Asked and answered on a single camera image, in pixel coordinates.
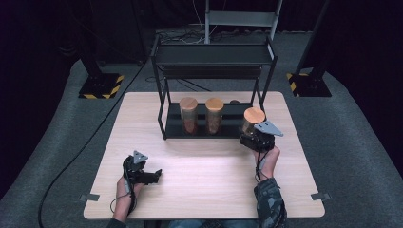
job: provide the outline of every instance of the cylindrical container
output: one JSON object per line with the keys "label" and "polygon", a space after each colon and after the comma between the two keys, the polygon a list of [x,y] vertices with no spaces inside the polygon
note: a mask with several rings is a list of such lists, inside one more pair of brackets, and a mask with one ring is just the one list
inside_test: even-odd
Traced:
{"label": "cylindrical container", "polygon": [[183,131],[186,134],[196,135],[198,132],[198,101],[185,97],[179,102]]}
{"label": "cylindrical container", "polygon": [[266,116],[264,112],[257,107],[249,107],[243,113],[242,131],[247,135],[251,135],[254,131],[254,125],[262,123]]}
{"label": "cylindrical container", "polygon": [[219,98],[210,98],[205,102],[205,131],[209,135],[215,135],[221,130],[222,110],[224,102]]}

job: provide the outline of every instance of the wooden lid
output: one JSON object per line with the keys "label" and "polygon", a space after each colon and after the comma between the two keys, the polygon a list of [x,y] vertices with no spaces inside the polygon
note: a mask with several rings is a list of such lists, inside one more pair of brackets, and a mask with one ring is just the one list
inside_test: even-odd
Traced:
{"label": "wooden lid", "polygon": [[182,110],[194,110],[198,106],[198,101],[191,97],[182,98],[179,102]]}
{"label": "wooden lid", "polygon": [[259,124],[264,121],[265,115],[264,112],[257,107],[249,107],[243,113],[243,117],[245,120],[251,124]]}
{"label": "wooden lid", "polygon": [[224,107],[224,102],[220,98],[210,98],[205,102],[205,107],[210,111],[220,111]]}

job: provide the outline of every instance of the gray carpet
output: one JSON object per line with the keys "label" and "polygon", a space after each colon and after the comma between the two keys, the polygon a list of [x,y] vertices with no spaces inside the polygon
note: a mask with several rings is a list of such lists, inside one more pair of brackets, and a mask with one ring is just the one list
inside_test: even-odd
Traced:
{"label": "gray carpet", "polygon": [[[263,35],[257,32],[250,36],[223,38],[220,42],[261,42]],[[323,202],[326,210],[323,218],[291,218],[290,227],[402,227],[403,181],[346,88],[325,74],[324,81],[333,97],[295,98],[291,92],[285,75],[296,69],[309,37],[309,33],[276,35],[274,44],[279,58],[269,90],[283,93],[318,191],[329,193],[333,198]],[[86,71],[81,62],[73,66],[48,131],[0,202],[0,227],[39,226],[37,212],[46,189],[79,154],[99,124],[102,126],[85,150],[50,189],[42,221],[45,227],[107,225],[107,220],[85,219],[85,203],[79,201],[79,197],[90,192],[119,109],[120,102],[114,107],[118,98],[125,90],[156,91],[156,86],[148,82],[148,78],[153,77],[150,61],[143,68],[107,65],[102,71],[125,76],[117,97],[79,99],[78,92],[86,80]],[[211,90],[250,90],[243,82],[194,82]],[[175,81],[170,83],[170,89],[191,90]],[[138,220],[130,220],[128,225],[144,227]]]}

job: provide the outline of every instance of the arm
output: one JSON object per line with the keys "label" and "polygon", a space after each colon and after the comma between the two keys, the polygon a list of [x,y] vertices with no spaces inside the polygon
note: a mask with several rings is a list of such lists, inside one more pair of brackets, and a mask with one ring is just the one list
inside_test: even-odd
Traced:
{"label": "arm", "polygon": [[[144,186],[143,183],[137,183],[133,186],[136,198],[140,194],[140,190]],[[125,221],[131,204],[130,194],[125,190],[125,178],[120,177],[116,186],[116,206],[113,217],[107,225],[108,228],[125,228]]]}
{"label": "arm", "polygon": [[[255,160],[258,152],[253,152]],[[266,156],[266,162],[260,170],[260,182],[255,187],[255,197],[258,201],[259,227],[285,227],[287,213],[279,187],[274,179],[274,170],[279,156],[279,149],[274,147]]]}

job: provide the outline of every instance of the person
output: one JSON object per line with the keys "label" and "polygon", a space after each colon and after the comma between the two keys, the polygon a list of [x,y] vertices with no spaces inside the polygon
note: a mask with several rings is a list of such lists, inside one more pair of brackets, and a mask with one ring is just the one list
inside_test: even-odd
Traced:
{"label": "person", "polygon": [[[255,161],[261,160],[261,154],[252,150]],[[169,223],[169,228],[282,228],[286,227],[286,211],[279,187],[274,178],[274,170],[280,154],[280,150],[274,146],[267,152],[265,162],[261,166],[259,173],[259,182],[254,189],[257,199],[258,219],[229,219],[229,220],[202,220],[202,219],[183,219],[173,220]],[[127,212],[130,206],[130,196],[125,191],[125,179],[120,178],[117,186],[116,207],[108,228],[124,228]],[[136,184],[134,192],[139,196],[143,186]]]}

